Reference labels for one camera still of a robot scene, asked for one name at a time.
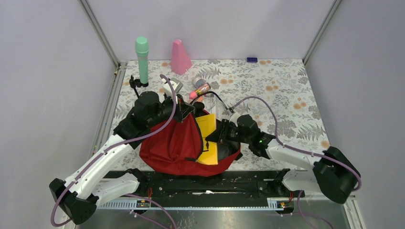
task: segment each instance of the pink cone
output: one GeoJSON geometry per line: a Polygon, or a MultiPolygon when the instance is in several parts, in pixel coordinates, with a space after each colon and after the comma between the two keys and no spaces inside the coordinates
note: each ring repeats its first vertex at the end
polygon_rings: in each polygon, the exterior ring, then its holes
{"type": "Polygon", "coordinates": [[[183,75],[192,66],[191,60],[183,46],[183,43],[176,39],[171,49],[171,70],[176,74],[183,75]]]}

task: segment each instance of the floral tablecloth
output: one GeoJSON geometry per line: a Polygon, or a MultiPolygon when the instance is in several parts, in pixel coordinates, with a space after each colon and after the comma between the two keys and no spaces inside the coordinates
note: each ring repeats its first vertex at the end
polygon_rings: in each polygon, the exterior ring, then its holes
{"type": "MultiPolygon", "coordinates": [[[[149,61],[149,87],[140,89],[140,93],[145,90],[158,92],[162,101],[163,88],[159,75],[164,74],[180,80],[184,84],[180,94],[188,98],[188,94],[195,90],[191,79],[200,76],[209,82],[212,90],[228,105],[234,105],[249,95],[265,99],[276,113],[279,121],[278,133],[283,142],[315,152],[329,147],[301,59],[259,60],[258,63],[247,63],[246,60],[194,60],[192,63],[193,66],[188,72],[177,75],[171,71],[170,61],[149,61]]],[[[139,75],[137,61],[128,63],[111,132],[127,115],[136,100],[135,93],[129,86],[131,75],[139,75]]],[[[212,98],[204,98],[206,102],[210,100],[212,98]]],[[[216,110],[217,116],[222,118],[225,114],[219,110],[216,110]]],[[[249,113],[263,131],[274,134],[274,119],[261,101],[246,100],[236,111],[242,115],[249,113]]],[[[139,157],[139,149],[140,147],[119,161],[113,170],[152,170],[139,157]]],[[[286,162],[257,157],[249,151],[246,144],[242,144],[242,153],[243,157],[234,161],[229,170],[297,169],[286,162]]]]}

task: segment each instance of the red bag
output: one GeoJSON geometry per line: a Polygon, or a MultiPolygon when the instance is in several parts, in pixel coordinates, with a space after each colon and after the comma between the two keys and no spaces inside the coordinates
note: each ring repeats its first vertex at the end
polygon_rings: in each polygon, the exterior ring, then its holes
{"type": "MultiPolygon", "coordinates": [[[[165,122],[154,126],[157,130],[165,122]]],[[[172,120],[166,128],[142,142],[139,156],[155,171],[172,174],[209,177],[224,172],[240,154],[238,150],[218,161],[215,166],[207,166],[195,160],[203,151],[200,129],[193,114],[182,123],[172,120]]]]}

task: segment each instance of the yellow folder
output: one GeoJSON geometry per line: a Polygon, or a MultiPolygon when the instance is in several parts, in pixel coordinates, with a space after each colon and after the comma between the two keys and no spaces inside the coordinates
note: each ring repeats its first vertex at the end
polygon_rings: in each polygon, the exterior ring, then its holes
{"type": "Polygon", "coordinates": [[[203,150],[200,157],[197,159],[198,163],[204,165],[217,165],[218,164],[218,146],[216,142],[207,142],[205,138],[216,129],[215,114],[208,114],[195,118],[201,131],[203,150]]]}

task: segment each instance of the mint green thermos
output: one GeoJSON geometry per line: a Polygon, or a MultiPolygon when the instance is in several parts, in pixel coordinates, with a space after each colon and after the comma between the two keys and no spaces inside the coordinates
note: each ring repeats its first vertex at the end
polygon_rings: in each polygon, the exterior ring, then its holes
{"type": "Polygon", "coordinates": [[[147,87],[148,83],[148,54],[149,43],[146,37],[138,37],[135,42],[135,52],[138,56],[139,79],[143,87],[147,87]]]}

